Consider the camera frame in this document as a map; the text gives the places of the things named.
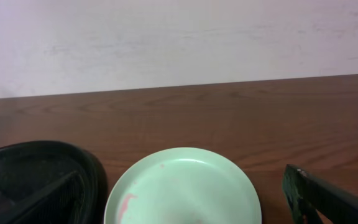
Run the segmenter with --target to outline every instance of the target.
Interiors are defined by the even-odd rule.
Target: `wooden table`
[[[286,164],[358,195],[358,75],[0,100],[0,147],[36,139],[91,151],[110,189],[153,152],[208,149],[249,176],[264,223],[291,223]]]

